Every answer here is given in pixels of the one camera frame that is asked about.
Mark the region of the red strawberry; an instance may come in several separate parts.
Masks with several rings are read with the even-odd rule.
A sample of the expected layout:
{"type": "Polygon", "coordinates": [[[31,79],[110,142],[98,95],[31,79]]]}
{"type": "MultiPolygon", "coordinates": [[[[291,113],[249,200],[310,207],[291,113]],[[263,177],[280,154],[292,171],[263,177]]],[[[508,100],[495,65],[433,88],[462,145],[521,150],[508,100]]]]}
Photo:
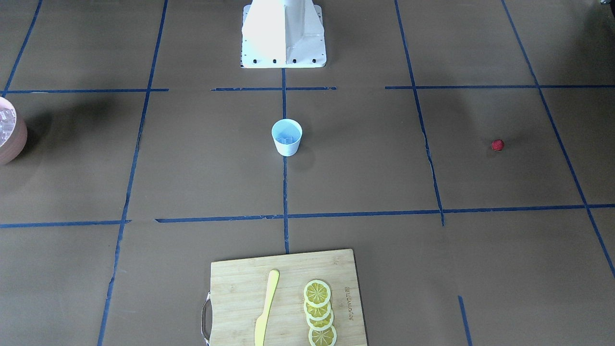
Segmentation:
{"type": "Polygon", "coordinates": [[[491,149],[493,151],[503,151],[505,147],[505,142],[501,139],[497,139],[491,142],[491,149]]]}

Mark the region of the light blue paper cup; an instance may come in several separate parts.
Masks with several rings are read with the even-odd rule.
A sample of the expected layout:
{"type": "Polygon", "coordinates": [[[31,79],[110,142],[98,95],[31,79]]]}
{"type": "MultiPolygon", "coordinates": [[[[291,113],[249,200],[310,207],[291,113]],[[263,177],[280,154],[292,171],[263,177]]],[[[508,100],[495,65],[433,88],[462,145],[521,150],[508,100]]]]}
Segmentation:
{"type": "Polygon", "coordinates": [[[303,128],[297,121],[290,120],[290,119],[279,120],[271,128],[271,136],[272,136],[272,139],[274,140],[274,144],[275,144],[275,147],[278,153],[283,156],[294,155],[298,151],[301,138],[298,142],[295,142],[294,144],[291,144],[291,145],[279,144],[274,139],[274,136],[278,134],[279,132],[296,132],[298,134],[301,134],[301,138],[302,138],[303,128]]]}

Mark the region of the yellow plastic knife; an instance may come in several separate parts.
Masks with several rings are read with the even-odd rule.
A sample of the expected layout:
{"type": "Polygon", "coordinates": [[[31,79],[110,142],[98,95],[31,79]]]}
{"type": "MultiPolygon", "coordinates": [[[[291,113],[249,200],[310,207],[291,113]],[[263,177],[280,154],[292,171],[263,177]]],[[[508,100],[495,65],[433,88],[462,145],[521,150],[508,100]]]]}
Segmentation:
{"type": "Polygon", "coordinates": [[[266,291],[264,294],[264,304],[262,313],[255,320],[254,345],[263,346],[267,331],[267,324],[270,317],[271,305],[274,300],[275,290],[279,282],[279,271],[270,270],[267,278],[266,291]]]}

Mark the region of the wooden cutting board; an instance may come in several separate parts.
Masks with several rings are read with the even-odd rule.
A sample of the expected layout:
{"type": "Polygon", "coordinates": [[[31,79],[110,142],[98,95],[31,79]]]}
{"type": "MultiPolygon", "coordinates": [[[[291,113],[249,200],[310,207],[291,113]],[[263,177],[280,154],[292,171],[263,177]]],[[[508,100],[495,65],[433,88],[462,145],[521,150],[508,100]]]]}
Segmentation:
{"type": "Polygon", "coordinates": [[[270,270],[280,277],[272,301],[264,346],[309,346],[304,311],[305,285],[323,280],[337,330],[335,346],[366,346],[365,323],[351,249],[325,250],[265,258],[215,261],[203,311],[211,308],[211,329],[202,322],[208,346],[254,346],[255,320],[262,313],[270,270]]]}

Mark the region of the pink bowl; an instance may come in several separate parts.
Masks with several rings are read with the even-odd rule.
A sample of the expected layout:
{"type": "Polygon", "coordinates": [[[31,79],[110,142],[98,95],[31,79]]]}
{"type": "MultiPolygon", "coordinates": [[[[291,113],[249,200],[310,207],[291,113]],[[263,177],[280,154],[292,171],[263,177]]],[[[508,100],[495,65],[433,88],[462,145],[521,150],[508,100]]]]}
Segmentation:
{"type": "Polygon", "coordinates": [[[14,109],[17,114],[17,125],[11,138],[0,147],[0,164],[4,166],[22,153],[28,138],[28,130],[24,118],[17,112],[14,105],[4,97],[0,98],[0,109],[2,108],[14,109]]]}

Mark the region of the white pedestal column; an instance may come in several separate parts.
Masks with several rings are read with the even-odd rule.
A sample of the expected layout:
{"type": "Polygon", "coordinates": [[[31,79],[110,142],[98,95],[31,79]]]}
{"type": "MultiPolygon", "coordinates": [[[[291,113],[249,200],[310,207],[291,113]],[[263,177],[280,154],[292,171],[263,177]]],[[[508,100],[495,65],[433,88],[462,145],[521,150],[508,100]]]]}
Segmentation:
{"type": "Polygon", "coordinates": [[[253,0],[243,8],[240,66],[321,68],[327,63],[323,13],[311,0],[253,0]]]}

